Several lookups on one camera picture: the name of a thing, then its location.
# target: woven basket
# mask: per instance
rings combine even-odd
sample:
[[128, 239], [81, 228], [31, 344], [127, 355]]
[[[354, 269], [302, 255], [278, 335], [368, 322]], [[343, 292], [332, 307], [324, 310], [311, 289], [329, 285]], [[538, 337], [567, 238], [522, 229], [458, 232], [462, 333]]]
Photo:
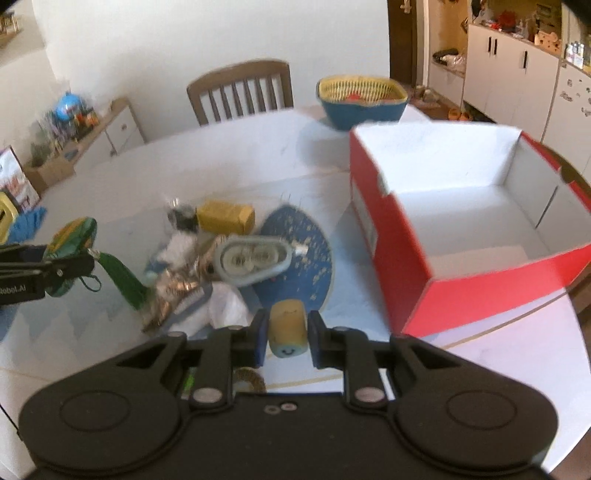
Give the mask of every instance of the woven basket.
[[[351, 94], [357, 94], [360, 100], [347, 100]], [[408, 95], [395, 80], [382, 77], [362, 77], [338, 75], [327, 77], [318, 82], [318, 97], [325, 102], [357, 103], [404, 103]]]
[[408, 103], [398, 82], [381, 77], [327, 77], [318, 82], [316, 94], [326, 116], [342, 131], [364, 122], [398, 121]]

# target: screw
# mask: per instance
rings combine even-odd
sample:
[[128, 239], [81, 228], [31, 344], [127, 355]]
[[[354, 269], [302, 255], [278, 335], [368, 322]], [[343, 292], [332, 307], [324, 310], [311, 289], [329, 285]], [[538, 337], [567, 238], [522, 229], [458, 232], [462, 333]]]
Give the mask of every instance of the screw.
[[281, 404], [281, 409], [283, 411], [296, 411], [297, 410], [297, 405], [295, 403], [292, 403], [292, 402], [286, 402], [286, 403], [282, 403]]
[[377, 403], [386, 398], [383, 390], [375, 387], [363, 387], [355, 392], [355, 398], [363, 403]]
[[267, 405], [265, 408], [262, 409], [267, 415], [279, 415], [281, 413], [281, 409], [276, 405]]
[[199, 388], [193, 392], [193, 400], [199, 403], [217, 403], [223, 397], [217, 388]]

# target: wooden chair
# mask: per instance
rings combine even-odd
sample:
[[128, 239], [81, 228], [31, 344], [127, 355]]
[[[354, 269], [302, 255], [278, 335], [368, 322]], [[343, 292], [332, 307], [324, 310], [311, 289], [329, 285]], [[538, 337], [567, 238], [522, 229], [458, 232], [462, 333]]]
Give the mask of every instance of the wooden chair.
[[275, 88], [273, 87], [273, 78], [279, 77], [281, 84], [281, 91], [283, 96], [283, 108], [292, 108], [294, 106], [293, 96], [291, 94], [291, 76], [290, 66], [288, 63], [279, 60], [253, 60], [246, 63], [240, 63], [220, 70], [206, 73], [201, 78], [198, 78], [187, 87], [187, 94], [199, 125], [207, 125], [207, 115], [203, 109], [201, 97], [207, 95], [211, 103], [213, 116], [216, 122], [222, 121], [219, 110], [217, 108], [216, 100], [213, 92], [218, 90], [222, 98], [223, 110], [226, 119], [232, 119], [232, 110], [228, 101], [228, 95], [223, 87], [231, 86], [234, 106], [238, 117], [244, 116], [245, 111], [240, 102], [238, 94], [238, 85], [241, 83], [244, 88], [244, 97], [246, 98], [246, 114], [254, 115], [256, 113], [254, 103], [252, 101], [252, 94], [248, 85], [249, 80], [254, 81], [256, 100], [258, 104], [258, 112], [266, 112], [265, 97], [261, 87], [261, 79], [266, 80], [267, 92], [269, 97], [270, 110], [277, 110], [281, 104], [278, 103], [275, 97]]

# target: white wall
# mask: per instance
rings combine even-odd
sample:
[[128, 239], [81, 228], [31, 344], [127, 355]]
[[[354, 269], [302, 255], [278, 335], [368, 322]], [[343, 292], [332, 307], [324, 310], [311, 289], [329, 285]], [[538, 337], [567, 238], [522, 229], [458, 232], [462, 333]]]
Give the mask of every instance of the white wall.
[[21, 33], [0, 50], [0, 148], [12, 145], [22, 162], [30, 158], [29, 126], [60, 94], [31, 0], [15, 5]]
[[187, 85], [258, 57], [291, 65], [294, 101], [330, 74], [388, 76], [386, 0], [33, 0], [58, 78], [127, 95], [149, 140], [197, 126]]

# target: table surface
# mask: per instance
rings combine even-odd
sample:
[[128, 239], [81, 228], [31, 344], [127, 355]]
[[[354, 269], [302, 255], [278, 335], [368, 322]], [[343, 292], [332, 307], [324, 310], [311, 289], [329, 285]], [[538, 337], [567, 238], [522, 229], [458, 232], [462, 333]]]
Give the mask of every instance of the table surface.
[[[429, 120], [409, 106], [401, 121]], [[43, 200], [47, 217], [34, 242], [46, 243], [65, 223], [92, 216], [99, 224], [96, 247], [139, 274], [166, 239], [164, 207], [171, 199], [249, 202], [259, 220], [288, 202], [311, 214], [331, 244], [336, 273], [323, 310], [327, 324], [359, 328], [371, 339], [386, 340], [378, 281], [350, 206], [348, 168], [348, 135], [333, 130], [321, 108], [224, 122], [136, 148], [51, 189]], [[49, 382], [147, 340], [137, 314], [98, 270], [103, 280], [99, 293], [78, 282], [60, 299], [1, 312], [0, 402], [14, 417]], [[450, 346], [522, 315], [492, 333]], [[543, 464], [546, 470], [591, 426], [589, 361], [563, 292], [427, 340], [532, 385], [552, 400], [560, 425]], [[262, 373], [271, 390], [342, 389], [341, 374], [314, 370], [309, 354], [287, 363], [268, 358]], [[0, 477], [22, 476], [31, 465], [26, 449], [0, 417]]]

